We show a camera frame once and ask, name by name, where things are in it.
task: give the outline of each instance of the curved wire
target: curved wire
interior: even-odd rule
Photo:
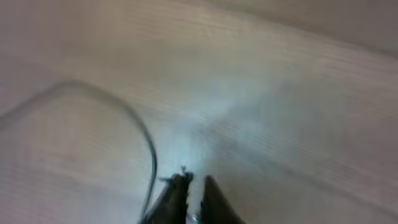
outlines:
[[[12,108],[11,110],[0,115],[0,127],[13,123],[16,119],[31,112],[31,110],[34,110],[35,106],[38,106],[40,103],[45,103],[47,102],[47,100],[51,100],[52,98],[57,96],[57,93],[62,93],[62,90],[74,89],[74,88],[77,90],[82,90],[84,93],[93,96],[94,98],[103,103],[109,103],[124,110],[127,113],[127,115],[137,124],[137,127],[144,135],[152,156],[152,172],[144,204],[141,208],[141,213],[140,213],[140,222],[141,222],[146,215],[152,197],[152,193],[154,191],[154,185],[157,175],[157,155],[154,146],[154,141],[152,140],[152,137],[150,136],[150,133],[146,125],[138,116],[136,111],[131,106],[129,106],[129,104],[126,103],[124,100],[89,83],[85,83],[79,80],[67,80],[55,84],[50,88],[37,93],[36,95],[30,97],[24,102],[18,104],[16,107]]]

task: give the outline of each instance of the black cable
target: black cable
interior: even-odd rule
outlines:
[[[146,125],[138,116],[136,111],[131,106],[129,106],[129,104],[126,103],[124,100],[120,99],[115,95],[108,93],[105,90],[102,90],[94,85],[85,83],[83,81],[68,80],[55,84],[54,86],[51,86],[50,88],[39,92],[38,94],[20,103],[13,109],[0,115],[0,127],[13,123],[17,118],[20,118],[21,116],[24,116],[25,114],[29,113],[32,109],[35,109],[35,106],[38,106],[40,103],[44,103],[47,100],[51,100],[52,98],[57,96],[57,93],[62,93],[63,90],[67,89],[81,90],[88,95],[94,96],[97,100],[100,100],[103,103],[109,103],[111,105],[118,106],[119,108],[124,110],[127,113],[127,115],[137,124],[138,128],[144,135],[152,156],[152,173],[149,180],[147,194],[140,213],[140,220],[143,220],[146,215],[152,197],[152,193],[154,191],[154,185],[157,174],[157,155],[154,146],[154,141],[152,140]]]

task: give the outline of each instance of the cable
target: cable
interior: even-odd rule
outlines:
[[[34,110],[35,106],[39,105],[40,103],[45,103],[47,102],[47,100],[51,100],[52,98],[57,96],[57,93],[62,93],[63,90],[67,89],[81,90],[87,95],[91,95],[103,103],[108,103],[110,105],[114,105],[121,108],[137,124],[137,127],[144,135],[152,156],[152,172],[150,175],[149,185],[144,200],[144,204],[141,208],[141,213],[140,213],[140,220],[143,220],[146,215],[150,200],[152,198],[152,193],[154,191],[154,185],[157,175],[157,155],[154,146],[154,141],[152,140],[152,137],[150,136],[150,133],[146,125],[138,116],[136,111],[131,106],[129,106],[128,103],[126,103],[124,100],[120,99],[115,95],[108,93],[105,90],[102,90],[94,85],[85,83],[83,81],[68,80],[55,84],[54,86],[51,86],[50,88],[39,92],[38,94],[20,103],[13,109],[0,115],[0,127],[13,123],[17,118],[24,116],[25,114],[29,113],[31,110]]]

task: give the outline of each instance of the wooden floor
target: wooden floor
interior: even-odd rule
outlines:
[[[201,1],[1,4],[1,112],[84,80],[142,115],[159,177],[196,173],[191,212],[212,174],[247,223],[397,223],[397,59]],[[14,121],[0,223],[136,222],[150,154],[125,114],[63,95]]]

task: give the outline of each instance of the black object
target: black object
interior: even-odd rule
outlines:
[[[193,174],[184,172],[167,179],[167,186],[152,210],[140,224],[183,224],[187,219],[187,197]],[[205,192],[201,202],[200,224],[244,224],[225,199],[212,176],[205,179]]]

